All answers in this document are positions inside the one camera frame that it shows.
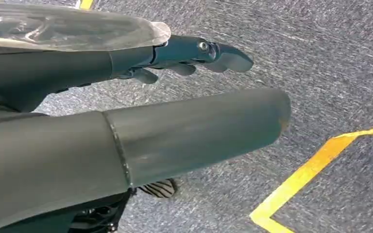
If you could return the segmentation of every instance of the dark gray cylinder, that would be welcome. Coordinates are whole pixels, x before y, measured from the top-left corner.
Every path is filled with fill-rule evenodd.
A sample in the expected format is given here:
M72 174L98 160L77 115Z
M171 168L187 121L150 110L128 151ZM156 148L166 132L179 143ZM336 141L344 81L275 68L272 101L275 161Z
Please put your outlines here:
M131 186L208 166L274 142L288 124L288 96L245 90L107 111Z
M0 122L0 228L264 147L289 117L284 92L256 89Z

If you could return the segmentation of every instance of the sneaker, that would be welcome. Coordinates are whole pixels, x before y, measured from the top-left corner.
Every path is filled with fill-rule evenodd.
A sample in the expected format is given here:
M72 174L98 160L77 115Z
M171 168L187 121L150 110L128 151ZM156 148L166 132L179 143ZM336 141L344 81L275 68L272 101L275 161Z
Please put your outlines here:
M176 186L173 179L150 183L139 187L139 189L156 198L170 198L176 192Z

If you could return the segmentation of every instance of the screw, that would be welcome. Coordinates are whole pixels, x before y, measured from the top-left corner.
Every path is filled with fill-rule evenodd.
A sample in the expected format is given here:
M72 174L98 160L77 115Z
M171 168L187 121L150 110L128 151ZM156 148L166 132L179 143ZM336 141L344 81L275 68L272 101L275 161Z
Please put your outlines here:
M208 43L201 41L198 43L198 48L202 51L207 51L209 49Z

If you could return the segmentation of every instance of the yellow tape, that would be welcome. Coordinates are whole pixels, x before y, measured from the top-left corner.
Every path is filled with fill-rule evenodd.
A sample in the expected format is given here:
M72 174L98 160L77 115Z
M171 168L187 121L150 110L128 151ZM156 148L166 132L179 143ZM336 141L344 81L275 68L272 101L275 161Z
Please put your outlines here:
M373 129L345 133L330 138L312 158L296 170L250 214L252 221L271 233L294 233L271 219L271 216L333 161L357 137L370 134L373 134Z
M90 10L92 7L93 0L82 0L79 5L79 9Z

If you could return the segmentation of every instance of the clear plastic cover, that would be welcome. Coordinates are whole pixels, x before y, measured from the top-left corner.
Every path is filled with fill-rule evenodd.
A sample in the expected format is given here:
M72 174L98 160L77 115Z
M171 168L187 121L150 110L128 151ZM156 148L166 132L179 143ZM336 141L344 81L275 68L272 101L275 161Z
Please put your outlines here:
M105 51L159 45L170 38L162 22L59 6L0 4L0 47Z

